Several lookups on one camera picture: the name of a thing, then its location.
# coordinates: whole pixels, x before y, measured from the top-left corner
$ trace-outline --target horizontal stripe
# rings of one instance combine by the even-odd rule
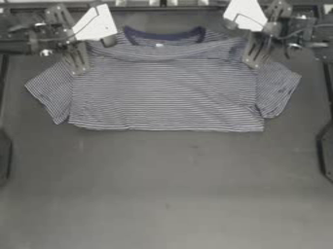
[[[242,38],[202,28],[175,36],[130,30],[131,42],[121,33],[113,48],[89,43],[84,75],[74,76],[60,61],[26,84],[55,124],[262,131],[264,119],[282,112],[301,76],[273,61],[250,69],[241,60]]]

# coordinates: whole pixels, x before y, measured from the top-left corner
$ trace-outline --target dark gray background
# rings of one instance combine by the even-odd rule
[[[117,21],[159,32],[221,26],[214,13],[118,14]],[[15,155],[0,191],[2,249],[332,247],[333,185],[315,148],[329,109],[311,52],[288,62],[304,79],[264,133],[54,125],[24,89],[51,63],[11,58],[3,121]]]

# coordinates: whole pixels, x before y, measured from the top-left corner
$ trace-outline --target shirt sleeve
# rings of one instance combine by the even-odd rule
[[[72,80],[70,67],[62,60],[26,84],[27,90],[44,105],[55,124],[60,124],[70,116]]]
[[[258,70],[257,107],[262,117],[272,119],[284,111],[301,75],[281,63],[269,61]]]

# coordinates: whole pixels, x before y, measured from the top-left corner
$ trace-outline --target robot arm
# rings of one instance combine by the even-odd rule
[[[0,17],[8,23],[8,17]],[[66,6],[59,4],[46,10],[43,22],[14,25],[0,29],[0,53],[39,54],[60,53],[76,74],[89,69],[84,41],[101,40],[106,47],[117,42],[115,22],[107,4],[95,4],[75,23]]]
[[[302,48],[312,49],[317,59],[333,62],[333,16],[324,19],[293,15],[286,0],[274,0],[262,10],[258,0],[232,0],[224,13],[228,27],[249,30],[244,62],[261,67],[274,47],[285,55]]]

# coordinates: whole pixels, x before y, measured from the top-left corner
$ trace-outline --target striped t-shirt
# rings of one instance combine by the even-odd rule
[[[90,129],[262,131],[301,76],[270,61],[242,63],[246,41],[204,27],[153,34],[130,27],[119,43],[90,43],[91,69],[60,61],[26,85],[55,124]]]

